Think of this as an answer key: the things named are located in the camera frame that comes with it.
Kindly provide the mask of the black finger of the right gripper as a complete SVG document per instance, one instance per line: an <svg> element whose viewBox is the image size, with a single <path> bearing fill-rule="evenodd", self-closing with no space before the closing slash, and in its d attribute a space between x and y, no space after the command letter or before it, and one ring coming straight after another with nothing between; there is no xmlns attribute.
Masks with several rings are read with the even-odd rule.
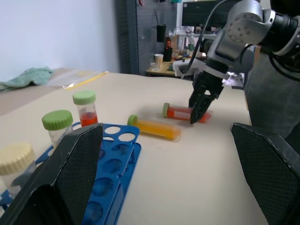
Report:
<svg viewBox="0 0 300 225"><path fill-rule="evenodd" d="M205 94L206 87L203 85L195 86L194 90L189 98L188 107L194 108L197 101Z"/></svg>
<svg viewBox="0 0 300 225"><path fill-rule="evenodd" d="M194 108L192 108L191 116L190 116L190 124L195 124L198 120L202 118L202 116L208 110L210 104L213 100L217 98L217 95L206 95L204 94L196 103Z"/></svg>

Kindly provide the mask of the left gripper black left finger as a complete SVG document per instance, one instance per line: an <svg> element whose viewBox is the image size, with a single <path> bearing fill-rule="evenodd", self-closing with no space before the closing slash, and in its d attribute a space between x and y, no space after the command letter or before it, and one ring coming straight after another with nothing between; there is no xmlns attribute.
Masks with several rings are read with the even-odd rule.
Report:
<svg viewBox="0 0 300 225"><path fill-rule="evenodd" d="M101 123L64 136L0 217L0 225L81 225L102 139Z"/></svg>

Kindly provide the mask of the red test tube green cap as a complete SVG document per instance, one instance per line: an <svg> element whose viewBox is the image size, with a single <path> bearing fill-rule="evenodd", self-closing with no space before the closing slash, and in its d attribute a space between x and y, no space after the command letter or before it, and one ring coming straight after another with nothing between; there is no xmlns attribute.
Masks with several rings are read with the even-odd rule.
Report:
<svg viewBox="0 0 300 225"><path fill-rule="evenodd" d="M164 103L162 114L165 118L175 119L175 120L190 120L192 108L185 106L171 105L169 103ZM198 123L205 123L212 117L213 111L208 110Z"/></svg>
<svg viewBox="0 0 300 225"><path fill-rule="evenodd" d="M96 94L92 90L82 90L73 94L73 102L77 107L82 127L98 123L95 101Z"/></svg>

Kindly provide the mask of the clear test tube cream cap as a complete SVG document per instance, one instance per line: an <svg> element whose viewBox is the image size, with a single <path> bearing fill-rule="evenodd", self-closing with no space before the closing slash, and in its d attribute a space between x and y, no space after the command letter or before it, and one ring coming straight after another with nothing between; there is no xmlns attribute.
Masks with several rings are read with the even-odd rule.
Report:
<svg viewBox="0 0 300 225"><path fill-rule="evenodd" d="M0 178L12 199L15 199L36 168L31 144L13 143L0 149Z"/></svg>

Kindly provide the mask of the yellow test tube green cap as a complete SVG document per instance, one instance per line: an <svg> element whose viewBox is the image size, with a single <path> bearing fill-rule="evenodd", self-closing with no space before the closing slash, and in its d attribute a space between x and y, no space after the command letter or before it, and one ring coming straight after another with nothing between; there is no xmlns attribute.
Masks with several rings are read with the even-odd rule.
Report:
<svg viewBox="0 0 300 225"><path fill-rule="evenodd" d="M171 141L176 141L181 138L180 127L153 120L144 120L136 115L129 116L127 125L139 128L140 133L143 135L155 136Z"/></svg>

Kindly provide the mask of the blue test tube rack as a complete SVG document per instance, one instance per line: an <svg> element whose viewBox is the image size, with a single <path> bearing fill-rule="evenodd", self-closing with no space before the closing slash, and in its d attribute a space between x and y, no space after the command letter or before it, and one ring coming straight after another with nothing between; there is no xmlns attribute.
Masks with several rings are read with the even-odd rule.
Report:
<svg viewBox="0 0 300 225"><path fill-rule="evenodd" d="M139 129L120 125L117 133L108 133L103 124L103 139L97 162L97 173L81 225L116 225L141 146L137 143ZM50 147L37 160L37 168L55 151ZM14 199L5 192L0 206L6 209Z"/></svg>

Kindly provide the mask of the clear test tube green cap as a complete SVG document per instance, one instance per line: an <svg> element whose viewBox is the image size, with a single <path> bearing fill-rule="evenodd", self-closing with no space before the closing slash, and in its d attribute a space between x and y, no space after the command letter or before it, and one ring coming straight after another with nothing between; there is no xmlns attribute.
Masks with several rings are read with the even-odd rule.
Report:
<svg viewBox="0 0 300 225"><path fill-rule="evenodd" d="M53 149L56 149L62 138L73 132L73 116L68 110L56 110L42 117L45 130L48 131Z"/></svg>

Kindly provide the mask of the wooden desk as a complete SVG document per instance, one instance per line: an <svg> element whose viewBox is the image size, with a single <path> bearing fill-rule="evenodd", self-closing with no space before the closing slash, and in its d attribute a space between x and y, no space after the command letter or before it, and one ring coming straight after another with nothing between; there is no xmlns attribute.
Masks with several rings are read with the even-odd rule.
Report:
<svg viewBox="0 0 300 225"><path fill-rule="evenodd" d="M156 56L152 56L150 59L150 68L145 71L147 77L170 77L179 78L175 76L175 71L173 70L173 62L162 61L160 66L157 65Z"/></svg>

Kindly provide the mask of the black bottle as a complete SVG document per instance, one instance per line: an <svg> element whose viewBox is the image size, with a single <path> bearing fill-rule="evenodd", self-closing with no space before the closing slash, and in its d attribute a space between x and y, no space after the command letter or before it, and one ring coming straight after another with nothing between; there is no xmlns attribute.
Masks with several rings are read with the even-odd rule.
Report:
<svg viewBox="0 0 300 225"><path fill-rule="evenodd" d="M165 38L163 61L170 62L172 60L172 53L173 53L173 48L172 48L171 38L166 37Z"/></svg>

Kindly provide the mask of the white paper cup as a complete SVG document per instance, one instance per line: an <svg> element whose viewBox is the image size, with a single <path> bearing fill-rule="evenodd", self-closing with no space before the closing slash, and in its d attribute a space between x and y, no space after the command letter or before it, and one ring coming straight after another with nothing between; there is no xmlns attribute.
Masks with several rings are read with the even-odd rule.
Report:
<svg viewBox="0 0 300 225"><path fill-rule="evenodd" d="M163 54L155 54L154 55L154 70L155 71L159 71L162 64L163 64L163 58L164 58L164 55Z"/></svg>

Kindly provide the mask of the grey robot torso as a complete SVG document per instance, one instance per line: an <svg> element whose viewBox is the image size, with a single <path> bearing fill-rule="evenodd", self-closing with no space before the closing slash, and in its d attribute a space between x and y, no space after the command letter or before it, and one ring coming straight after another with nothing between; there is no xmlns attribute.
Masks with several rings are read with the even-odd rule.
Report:
<svg viewBox="0 0 300 225"><path fill-rule="evenodd" d="M282 136L300 151L300 82L279 74L256 47L244 90L252 125Z"/></svg>

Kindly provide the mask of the black pen holder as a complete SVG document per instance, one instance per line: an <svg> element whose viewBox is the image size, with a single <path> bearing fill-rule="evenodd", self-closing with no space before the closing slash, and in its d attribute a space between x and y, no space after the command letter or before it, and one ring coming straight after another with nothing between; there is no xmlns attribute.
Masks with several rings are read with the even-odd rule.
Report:
<svg viewBox="0 0 300 225"><path fill-rule="evenodd" d="M158 16L158 12L155 10L155 18L157 22L156 30L157 30L157 42L165 41L165 31L166 25L164 24L164 10L160 11L160 16Z"/></svg>

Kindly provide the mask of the grey pegboard panel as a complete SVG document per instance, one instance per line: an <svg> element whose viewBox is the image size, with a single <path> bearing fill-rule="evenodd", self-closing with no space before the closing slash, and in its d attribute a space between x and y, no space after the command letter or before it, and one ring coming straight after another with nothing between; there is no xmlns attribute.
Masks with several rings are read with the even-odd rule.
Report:
<svg viewBox="0 0 300 225"><path fill-rule="evenodd" d="M178 5L172 0L113 0L120 71L146 75L156 53L164 52L157 41L157 26L174 31Z"/></svg>

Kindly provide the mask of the clear plastic bag yellow strip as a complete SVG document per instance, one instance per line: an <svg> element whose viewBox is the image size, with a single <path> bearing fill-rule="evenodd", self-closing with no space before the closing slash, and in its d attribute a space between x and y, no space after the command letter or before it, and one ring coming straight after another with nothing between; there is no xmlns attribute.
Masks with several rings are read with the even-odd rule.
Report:
<svg viewBox="0 0 300 225"><path fill-rule="evenodd" d="M49 81L46 83L46 85L49 87L61 87L63 89L70 89L79 86L82 83L85 84L93 81L107 73L108 71L99 72L76 69L56 70Z"/></svg>

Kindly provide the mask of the green towel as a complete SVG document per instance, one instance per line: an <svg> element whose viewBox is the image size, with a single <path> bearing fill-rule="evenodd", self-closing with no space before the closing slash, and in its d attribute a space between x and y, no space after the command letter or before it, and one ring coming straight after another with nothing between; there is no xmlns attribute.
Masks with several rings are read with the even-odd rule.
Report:
<svg viewBox="0 0 300 225"><path fill-rule="evenodd" d="M0 92L23 89L28 86L39 86L47 84L54 70L49 67L30 68L25 70L18 77L0 82Z"/></svg>

